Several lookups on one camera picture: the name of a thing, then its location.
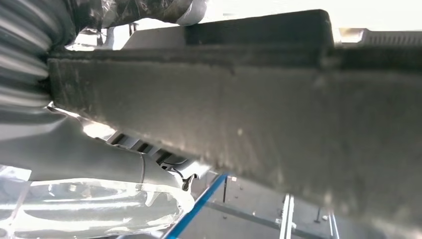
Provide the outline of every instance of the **metal frame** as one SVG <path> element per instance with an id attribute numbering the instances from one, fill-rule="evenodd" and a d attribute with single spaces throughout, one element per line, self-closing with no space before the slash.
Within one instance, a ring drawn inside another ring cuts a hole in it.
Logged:
<path id="1" fill-rule="evenodd" d="M 182 231 L 188 226 L 192 219 L 199 213 L 201 208 L 207 203 L 208 199 L 218 189 L 220 184 L 227 178 L 227 175 L 217 175 L 208 188 L 196 199 L 194 208 L 185 214 L 172 228 L 170 228 L 161 238 L 176 239 Z"/>

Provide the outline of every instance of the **floor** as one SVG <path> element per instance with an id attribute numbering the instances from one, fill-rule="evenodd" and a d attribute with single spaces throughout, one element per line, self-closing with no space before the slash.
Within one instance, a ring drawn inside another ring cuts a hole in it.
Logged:
<path id="1" fill-rule="evenodd" d="M 192 186 L 192 194 L 197 197 L 214 178 L 209 173 L 201 180 L 195 181 Z M 223 201 L 224 185 L 216 190 L 209 201 Z M 270 221 L 281 218 L 280 213 L 283 207 L 284 195 L 266 189 L 253 182 L 236 177 L 229 177 L 226 188 L 225 203 L 242 211 L 253 214 L 257 217 Z M 324 235 L 329 238 L 329 223 L 322 219 L 326 215 L 324 209 L 320 212 L 319 223 L 316 223 L 318 207 L 295 198 L 293 222 L 298 229 Z M 363 225 L 358 225 L 336 217 L 338 230 L 341 239 L 384 239 L 385 237 Z M 150 239 L 159 238 L 162 232 L 151 235 L 136 235 L 125 237 L 125 239 Z M 185 230 L 178 237 L 179 239 L 278 239 L 280 231 L 274 228 L 263 226 L 257 223 L 246 221 L 225 213 L 207 208 L 206 206 L 195 216 Z"/>

